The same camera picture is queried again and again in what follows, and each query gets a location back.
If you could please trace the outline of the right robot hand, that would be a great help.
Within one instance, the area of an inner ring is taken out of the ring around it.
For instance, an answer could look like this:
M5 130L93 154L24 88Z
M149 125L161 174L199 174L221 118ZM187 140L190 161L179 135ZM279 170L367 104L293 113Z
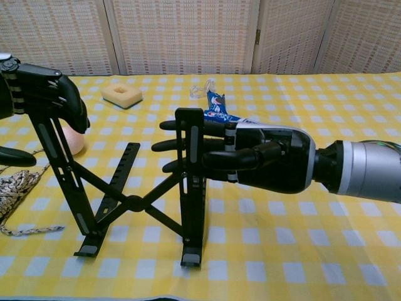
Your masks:
M311 184L315 143L300 129L206 120L204 133L202 163L208 179L283 194L300 193Z

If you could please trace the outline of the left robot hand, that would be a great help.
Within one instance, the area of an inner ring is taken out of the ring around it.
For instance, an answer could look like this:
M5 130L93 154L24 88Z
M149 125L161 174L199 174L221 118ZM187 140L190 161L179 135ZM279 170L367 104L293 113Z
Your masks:
M61 166L72 155L58 120L80 134L90 127L85 103L68 76L1 53L1 118L16 114L29 116L49 162Z

